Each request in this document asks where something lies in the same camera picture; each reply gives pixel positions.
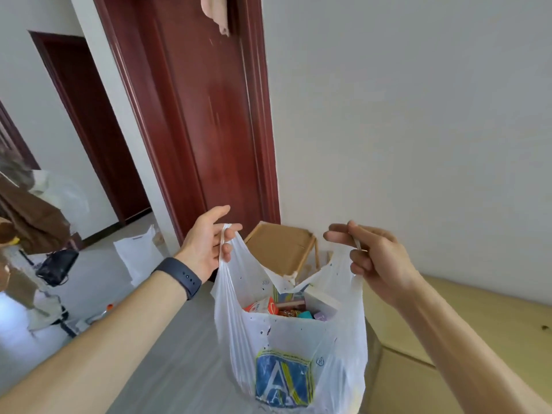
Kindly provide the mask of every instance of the wristwatch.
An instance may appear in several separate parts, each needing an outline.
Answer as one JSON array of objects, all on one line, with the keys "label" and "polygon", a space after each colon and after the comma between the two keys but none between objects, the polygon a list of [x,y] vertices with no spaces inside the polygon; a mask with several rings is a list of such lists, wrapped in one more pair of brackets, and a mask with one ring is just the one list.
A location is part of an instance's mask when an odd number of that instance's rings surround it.
[{"label": "wristwatch", "polygon": [[168,275],[175,278],[180,285],[186,290],[188,300],[192,299],[202,285],[202,280],[191,271],[190,267],[186,266],[174,257],[167,257],[163,260],[154,271],[164,271]]}]

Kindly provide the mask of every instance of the black bag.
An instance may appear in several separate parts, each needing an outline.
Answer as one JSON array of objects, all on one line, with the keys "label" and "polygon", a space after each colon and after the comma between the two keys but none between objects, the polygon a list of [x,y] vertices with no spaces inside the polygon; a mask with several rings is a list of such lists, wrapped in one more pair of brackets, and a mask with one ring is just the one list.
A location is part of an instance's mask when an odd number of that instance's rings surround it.
[{"label": "black bag", "polygon": [[37,277],[43,279],[50,286],[63,285],[71,267],[77,260],[78,251],[72,249],[53,252],[37,270]]}]

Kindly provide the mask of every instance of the white plastic bag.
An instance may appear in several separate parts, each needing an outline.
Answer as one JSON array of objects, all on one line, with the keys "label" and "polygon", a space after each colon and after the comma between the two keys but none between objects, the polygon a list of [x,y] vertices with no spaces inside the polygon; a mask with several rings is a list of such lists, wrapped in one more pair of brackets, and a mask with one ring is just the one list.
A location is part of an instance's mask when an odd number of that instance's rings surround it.
[{"label": "white plastic bag", "polygon": [[132,285],[138,286],[163,260],[163,255],[154,244],[155,228],[150,226],[144,235],[123,238],[113,245],[132,278]]},{"label": "white plastic bag", "polygon": [[[362,278],[350,271],[350,248],[290,287],[261,266],[239,234],[230,243],[232,259],[220,261],[211,294],[221,356],[239,389],[273,412],[357,413],[368,346]],[[329,321],[242,309],[271,295],[273,284],[280,293],[312,284],[340,301],[341,309]]]}]

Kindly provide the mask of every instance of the printed logo on bag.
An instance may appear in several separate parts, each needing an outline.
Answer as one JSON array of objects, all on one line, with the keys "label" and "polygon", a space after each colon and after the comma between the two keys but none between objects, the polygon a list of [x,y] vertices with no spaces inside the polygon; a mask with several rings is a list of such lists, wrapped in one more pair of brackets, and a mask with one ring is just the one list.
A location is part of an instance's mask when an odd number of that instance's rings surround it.
[{"label": "printed logo on bag", "polygon": [[257,356],[256,399],[271,407],[307,407],[313,400],[310,361],[263,350]]}]

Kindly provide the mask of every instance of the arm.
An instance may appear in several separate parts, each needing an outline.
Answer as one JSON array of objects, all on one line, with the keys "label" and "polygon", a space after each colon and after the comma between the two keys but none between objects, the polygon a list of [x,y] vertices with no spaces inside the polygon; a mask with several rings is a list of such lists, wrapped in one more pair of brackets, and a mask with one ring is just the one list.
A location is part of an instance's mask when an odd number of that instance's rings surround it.
[{"label": "arm", "polygon": [[[219,265],[223,224],[214,222],[229,210],[219,206],[200,216],[175,256],[203,283]],[[241,225],[232,225],[225,239],[239,229]],[[224,260],[230,260],[230,251],[230,244],[223,245]],[[186,291],[174,278],[156,271],[109,316],[0,398],[0,412],[106,412],[186,299]]]},{"label": "arm", "polygon": [[349,222],[330,225],[324,237],[350,246],[360,240],[351,271],[402,315],[465,412],[552,413],[424,280],[395,236]]}]

